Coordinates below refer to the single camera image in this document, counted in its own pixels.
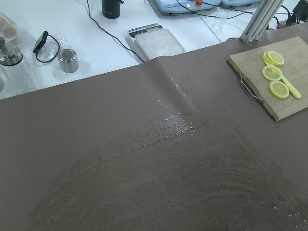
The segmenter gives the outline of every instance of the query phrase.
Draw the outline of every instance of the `table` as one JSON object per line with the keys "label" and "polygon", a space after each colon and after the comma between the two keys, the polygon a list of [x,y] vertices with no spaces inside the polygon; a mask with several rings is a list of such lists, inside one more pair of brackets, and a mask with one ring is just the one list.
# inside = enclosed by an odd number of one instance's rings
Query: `table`
{"label": "table", "polygon": [[[299,0],[285,0],[284,5],[292,11],[298,2]],[[250,20],[250,15],[244,14],[228,20],[221,31],[214,31],[211,28],[212,18],[191,14],[163,16],[153,6],[153,0],[127,1],[121,5],[120,17],[112,20],[102,16],[100,0],[89,0],[89,3],[91,16],[127,46],[129,29],[160,23],[172,32],[187,52],[194,51],[240,36]],[[237,9],[254,12],[257,6],[258,4],[253,4]],[[3,2],[0,10],[19,26],[23,38],[19,47],[41,89],[141,63],[89,19],[85,0],[11,0]],[[216,11],[214,8],[201,13],[215,16]],[[230,16],[238,14],[229,11]],[[277,17],[281,21],[286,20],[284,14],[278,14]],[[274,28],[275,24],[276,21],[273,20],[270,26]],[[35,59],[32,50],[44,30],[62,41],[63,46],[76,51],[80,66],[76,72],[62,72],[57,60],[41,64]],[[3,93],[3,97],[10,97],[13,90],[5,89]]]}
{"label": "table", "polygon": [[227,62],[307,30],[1,100],[1,227],[307,230],[307,110],[274,121]]}

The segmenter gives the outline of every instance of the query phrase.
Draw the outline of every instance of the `egg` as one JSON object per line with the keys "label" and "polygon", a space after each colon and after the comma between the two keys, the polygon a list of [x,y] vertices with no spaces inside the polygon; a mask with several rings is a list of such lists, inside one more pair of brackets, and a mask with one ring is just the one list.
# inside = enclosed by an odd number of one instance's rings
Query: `egg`
{"label": "egg", "polygon": [[16,26],[11,23],[6,23],[3,25],[2,33],[5,38],[11,38],[18,35]]}
{"label": "egg", "polygon": [[2,17],[0,17],[0,30],[2,29],[2,27],[7,24],[6,20]]}

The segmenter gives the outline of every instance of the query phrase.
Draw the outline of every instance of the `digital scale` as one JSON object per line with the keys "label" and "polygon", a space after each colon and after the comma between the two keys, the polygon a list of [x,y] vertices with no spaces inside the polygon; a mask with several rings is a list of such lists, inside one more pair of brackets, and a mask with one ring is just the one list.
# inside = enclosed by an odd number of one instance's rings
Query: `digital scale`
{"label": "digital scale", "polygon": [[145,61],[158,56],[172,56],[185,52],[173,34],[158,23],[131,29],[128,31],[128,36]]}
{"label": "digital scale", "polygon": [[249,6],[253,3],[261,2],[261,0],[203,0],[201,6],[196,6],[195,2],[195,0],[154,0],[155,5],[162,15],[196,13],[198,11],[210,10],[216,6],[228,8]]}

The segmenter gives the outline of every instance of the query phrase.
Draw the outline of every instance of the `black cup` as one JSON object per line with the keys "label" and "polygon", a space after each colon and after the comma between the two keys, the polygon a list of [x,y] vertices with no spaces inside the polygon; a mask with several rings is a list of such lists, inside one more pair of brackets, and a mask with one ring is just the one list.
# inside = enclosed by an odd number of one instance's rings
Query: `black cup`
{"label": "black cup", "polygon": [[106,18],[114,19],[120,16],[120,5],[124,0],[102,0],[102,13]]}

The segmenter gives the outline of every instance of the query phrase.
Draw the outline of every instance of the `yellow knife handle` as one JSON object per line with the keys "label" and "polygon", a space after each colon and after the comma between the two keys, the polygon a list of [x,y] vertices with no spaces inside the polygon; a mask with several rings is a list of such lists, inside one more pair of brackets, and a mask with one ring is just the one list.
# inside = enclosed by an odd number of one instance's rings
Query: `yellow knife handle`
{"label": "yellow knife handle", "polygon": [[299,99],[301,97],[301,94],[299,93],[299,91],[285,77],[282,77],[281,80],[288,87],[288,89],[290,90],[290,92],[295,98]]}

